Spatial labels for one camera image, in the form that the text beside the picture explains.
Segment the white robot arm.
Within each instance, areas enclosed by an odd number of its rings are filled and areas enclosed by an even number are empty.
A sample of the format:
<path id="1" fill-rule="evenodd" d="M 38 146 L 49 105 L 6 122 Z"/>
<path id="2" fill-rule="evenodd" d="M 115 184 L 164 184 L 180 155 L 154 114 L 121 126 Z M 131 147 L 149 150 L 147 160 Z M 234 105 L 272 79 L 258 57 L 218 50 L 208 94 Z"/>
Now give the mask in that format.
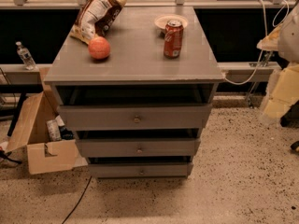
<path id="1" fill-rule="evenodd" d="M 260 40 L 257 48 L 277 51 L 278 55 L 291 63 L 299 63 L 299 4 L 287 18 L 269 35 Z"/>

